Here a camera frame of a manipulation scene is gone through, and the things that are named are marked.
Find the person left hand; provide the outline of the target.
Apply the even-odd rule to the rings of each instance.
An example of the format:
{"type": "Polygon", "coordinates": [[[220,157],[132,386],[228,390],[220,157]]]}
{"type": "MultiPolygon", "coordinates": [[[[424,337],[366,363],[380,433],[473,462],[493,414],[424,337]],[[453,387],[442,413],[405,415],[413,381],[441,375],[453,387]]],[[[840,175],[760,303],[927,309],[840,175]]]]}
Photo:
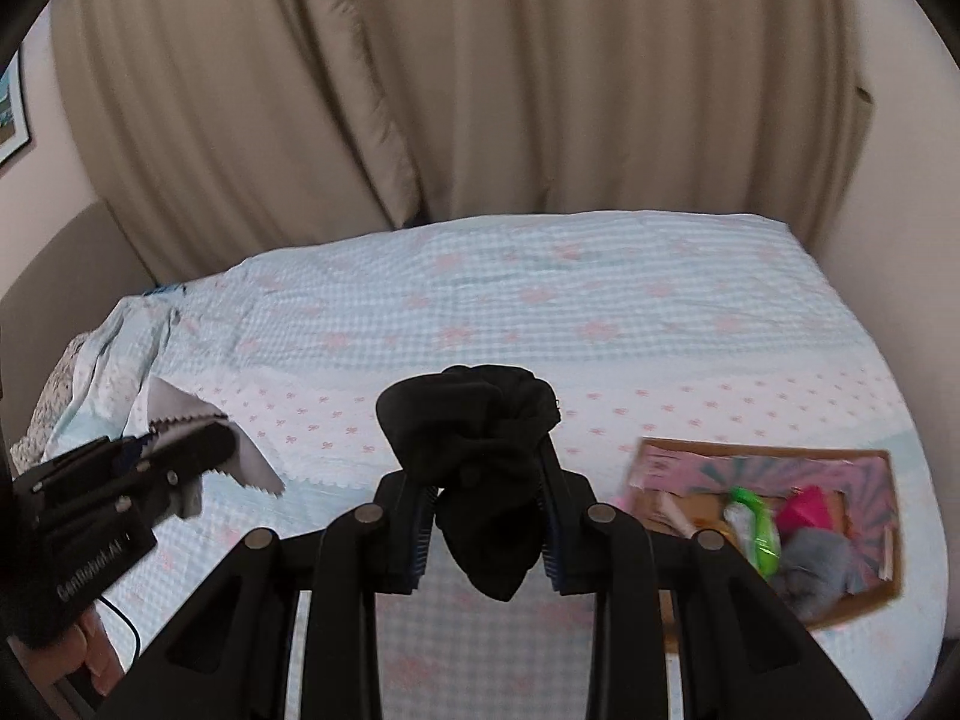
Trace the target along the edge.
{"type": "Polygon", "coordinates": [[[94,606],[89,606],[59,639],[42,649],[30,649],[14,635],[7,639],[7,644],[38,688],[48,688],[81,667],[88,668],[99,695],[108,695],[124,678],[119,655],[94,606]]]}

